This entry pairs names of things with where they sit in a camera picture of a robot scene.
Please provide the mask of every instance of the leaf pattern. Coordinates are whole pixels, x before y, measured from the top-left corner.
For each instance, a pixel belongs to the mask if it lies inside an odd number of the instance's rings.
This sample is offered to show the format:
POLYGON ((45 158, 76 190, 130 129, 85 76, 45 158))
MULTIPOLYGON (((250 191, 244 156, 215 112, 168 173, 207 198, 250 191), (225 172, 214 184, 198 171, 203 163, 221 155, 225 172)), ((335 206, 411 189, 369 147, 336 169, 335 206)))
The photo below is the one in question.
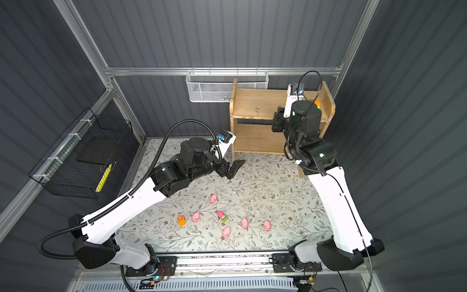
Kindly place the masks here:
MULTIPOLYGON (((179 153, 180 143, 187 138, 169 139, 159 162, 179 153)), ((134 184, 147 171, 162 139, 151 139, 134 184)), ((155 204, 116 232, 132 242, 149 243, 156 252, 286 249, 307 239, 321 241, 332 235, 329 220, 318 193, 308 179, 298 177, 297 165, 282 155, 240 153, 246 162, 232 180, 217 173, 194 180, 187 188, 155 204), (209 199, 218 195, 216 203, 209 199), (228 217, 223 223, 217 212, 228 217), (191 216, 200 212, 195 223, 191 216), (177 218, 185 216, 179 226, 177 218), (247 229, 241 227, 246 217, 247 229), (271 223, 271 231, 263 223, 271 223), (229 226, 231 234, 222 238, 229 226)))

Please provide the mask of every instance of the black wire basket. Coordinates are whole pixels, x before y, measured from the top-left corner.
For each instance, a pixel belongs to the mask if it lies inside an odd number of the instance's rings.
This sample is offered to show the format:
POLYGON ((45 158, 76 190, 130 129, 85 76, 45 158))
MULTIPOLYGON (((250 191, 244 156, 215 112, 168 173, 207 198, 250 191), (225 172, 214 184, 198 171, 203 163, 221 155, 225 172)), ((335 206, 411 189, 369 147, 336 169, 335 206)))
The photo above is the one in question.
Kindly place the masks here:
POLYGON ((53 195, 96 199, 132 135, 130 121, 93 115, 60 149, 49 149, 29 177, 53 195))

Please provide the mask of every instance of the toy pig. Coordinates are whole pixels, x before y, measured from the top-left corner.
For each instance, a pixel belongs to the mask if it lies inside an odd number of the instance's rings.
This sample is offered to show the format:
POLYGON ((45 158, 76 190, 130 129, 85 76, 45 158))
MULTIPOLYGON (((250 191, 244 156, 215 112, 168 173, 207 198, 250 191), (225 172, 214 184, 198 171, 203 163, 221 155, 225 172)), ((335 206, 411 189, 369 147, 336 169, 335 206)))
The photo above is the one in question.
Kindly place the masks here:
POLYGON ((245 217, 243 217, 243 219, 241 220, 241 227, 242 227, 243 229, 247 229, 247 228, 248 228, 248 220, 247 220, 245 217))
POLYGON ((226 238, 230 235, 230 227, 226 227, 224 231, 222 231, 222 237, 226 238))
POLYGON ((199 217, 201 215, 199 214, 199 212, 196 212, 195 214, 193 214, 193 216, 191 217, 191 221, 193 222, 197 222, 199 220, 199 217))
POLYGON ((209 200, 211 204, 214 204, 217 201, 217 194, 212 194, 211 199, 209 200))
POLYGON ((271 231, 271 223, 267 220, 264 221, 264 230, 271 231))

